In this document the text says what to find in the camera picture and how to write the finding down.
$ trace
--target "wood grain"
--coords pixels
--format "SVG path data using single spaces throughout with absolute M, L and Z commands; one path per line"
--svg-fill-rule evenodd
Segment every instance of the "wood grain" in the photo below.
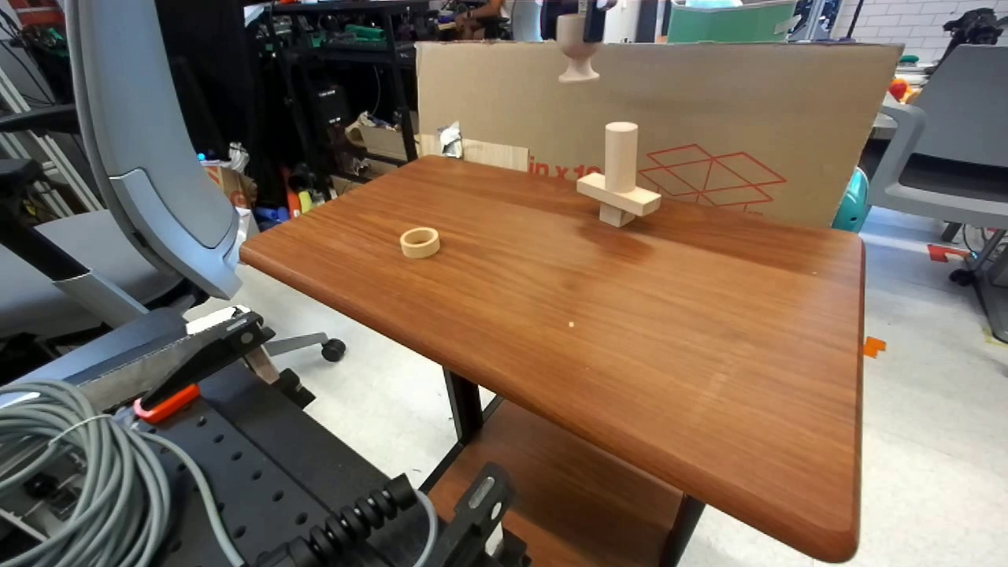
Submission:
M 445 250 L 405 260 L 405 227 Z M 694 204 L 614 231 L 574 182 L 419 162 L 241 257 L 805 554 L 858 547 L 858 237 Z
M 514 487 L 504 526 L 528 545 L 535 567 L 662 564 L 680 494 L 640 468 L 500 404 L 431 487 L 440 517 L 452 517 L 486 462 L 498 462 Z

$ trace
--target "chair backrest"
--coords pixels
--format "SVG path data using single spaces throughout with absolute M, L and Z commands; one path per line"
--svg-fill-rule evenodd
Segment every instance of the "chair backrest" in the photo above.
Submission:
M 1008 168 L 1008 46 L 964 45 L 927 83 L 912 154 Z
M 62 0 L 81 141 L 124 232 L 206 293 L 238 286 L 238 220 L 202 173 L 155 0 Z

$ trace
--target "wooden block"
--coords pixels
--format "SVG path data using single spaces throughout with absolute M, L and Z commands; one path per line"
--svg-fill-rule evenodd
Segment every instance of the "wooden block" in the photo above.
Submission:
M 657 204 L 662 204 L 662 192 L 649 192 L 640 185 L 632 185 L 631 192 L 609 192 L 600 173 L 579 176 L 577 192 L 588 196 L 600 204 L 620 207 L 632 217 L 646 217 L 646 213 L 657 210 Z
M 483 141 L 483 137 L 467 137 L 467 157 L 472 163 L 487 163 L 487 168 L 500 168 L 500 171 L 528 171 L 528 148 L 520 144 L 495 144 L 495 141 Z
M 636 122 L 604 122 L 604 190 L 636 185 Z
M 627 227 L 632 220 L 632 213 L 625 213 L 620 207 L 600 204 L 597 220 L 609 227 Z
M 419 135 L 419 154 L 439 154 L 440 157 L 439 135 Z

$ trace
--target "black bag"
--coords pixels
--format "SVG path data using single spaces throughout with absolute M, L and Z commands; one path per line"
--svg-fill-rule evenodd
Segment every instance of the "black bag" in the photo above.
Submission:
M 950 30 L 950 41 L 942 59 L 947 59 L 947 53 L 962 45 L 999 45 L 1005 25 L 1008 19 L 999 19 L 996 9 L 971 9 L 946 21 L 942 28 Z

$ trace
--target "table top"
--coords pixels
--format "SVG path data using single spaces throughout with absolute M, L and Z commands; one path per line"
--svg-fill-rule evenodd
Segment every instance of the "table top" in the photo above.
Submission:
M 439 227 L 436 257 L 399 232 Z M 415 162 L 247 244 L 265 273 L 825 560 L 858 547 L 863 247 Z

